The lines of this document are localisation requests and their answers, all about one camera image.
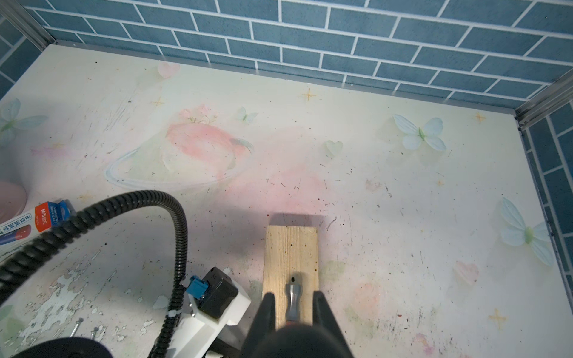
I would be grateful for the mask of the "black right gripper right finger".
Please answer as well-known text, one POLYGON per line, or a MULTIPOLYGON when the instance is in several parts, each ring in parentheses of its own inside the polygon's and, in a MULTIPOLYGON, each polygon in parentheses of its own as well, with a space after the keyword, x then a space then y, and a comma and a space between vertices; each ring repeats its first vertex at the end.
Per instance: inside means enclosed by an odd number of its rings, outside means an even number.
POLYGON ((313 325, 324 329, 344 351, 344 357, 353 357, 340 326, 321 291, 313 293, 313 325))

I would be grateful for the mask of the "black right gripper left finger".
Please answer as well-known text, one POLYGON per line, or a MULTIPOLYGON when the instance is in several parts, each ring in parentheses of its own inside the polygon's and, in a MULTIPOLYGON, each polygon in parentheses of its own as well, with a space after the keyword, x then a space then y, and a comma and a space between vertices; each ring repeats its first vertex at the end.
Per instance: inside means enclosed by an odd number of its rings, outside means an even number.
POLYGON ((276 329, 275 295, 267 292, 256 312, 252 326, 245 338, 239 357, 253 357, 263 342, 274 334, 276 329))

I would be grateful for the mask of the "red-handled claw hammer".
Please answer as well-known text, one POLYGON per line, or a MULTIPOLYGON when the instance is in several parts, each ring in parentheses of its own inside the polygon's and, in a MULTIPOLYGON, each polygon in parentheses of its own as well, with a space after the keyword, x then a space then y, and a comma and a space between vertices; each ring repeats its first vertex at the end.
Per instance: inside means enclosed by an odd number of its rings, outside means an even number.
POLYGON ((286 324, 293 324, 300 322, 301 319, 301 296, 302 286, 295 282, 290 282, 285 285, 286 293, 286 324))

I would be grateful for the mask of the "wooden block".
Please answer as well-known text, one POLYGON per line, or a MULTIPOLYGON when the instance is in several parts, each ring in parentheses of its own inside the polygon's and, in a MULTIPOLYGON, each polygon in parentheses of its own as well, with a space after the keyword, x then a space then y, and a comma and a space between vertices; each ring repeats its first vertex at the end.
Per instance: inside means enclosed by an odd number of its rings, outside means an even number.
POLYGON ((312 227, 270 225, 265 238, 263 294, 275 296, 276 328, 286 323, 288 283, 301 286, 300 321, 313 321, 313 293, 319 290, 318 231, 312 227))

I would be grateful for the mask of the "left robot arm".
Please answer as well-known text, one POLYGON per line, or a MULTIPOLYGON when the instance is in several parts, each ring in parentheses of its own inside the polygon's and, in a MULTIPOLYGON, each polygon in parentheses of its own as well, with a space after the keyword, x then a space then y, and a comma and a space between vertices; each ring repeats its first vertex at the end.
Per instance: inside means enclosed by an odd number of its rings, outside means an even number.
POLYGON ((82 337, 50 340, 27 348, 13 358, 112 358, 101 343, 82 337))

